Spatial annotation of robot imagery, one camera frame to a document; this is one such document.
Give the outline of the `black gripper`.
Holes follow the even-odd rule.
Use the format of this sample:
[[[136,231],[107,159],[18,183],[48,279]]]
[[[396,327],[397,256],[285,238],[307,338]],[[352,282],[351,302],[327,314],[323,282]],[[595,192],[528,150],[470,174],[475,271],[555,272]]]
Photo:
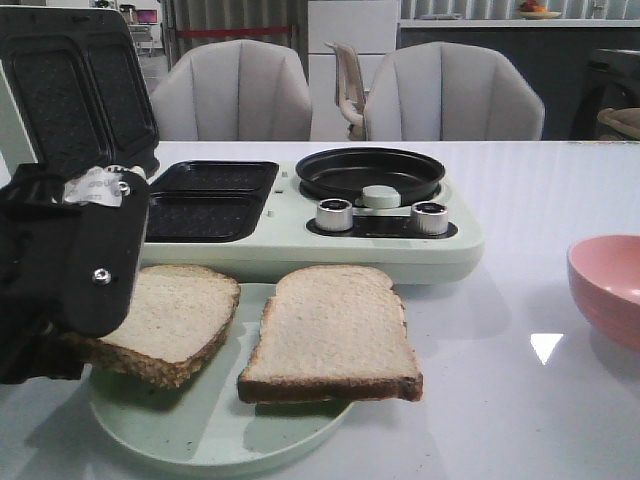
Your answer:
[[[144,170],[22,164],[1,189],[1,326],[102,337],[126,317],[146,234]]]

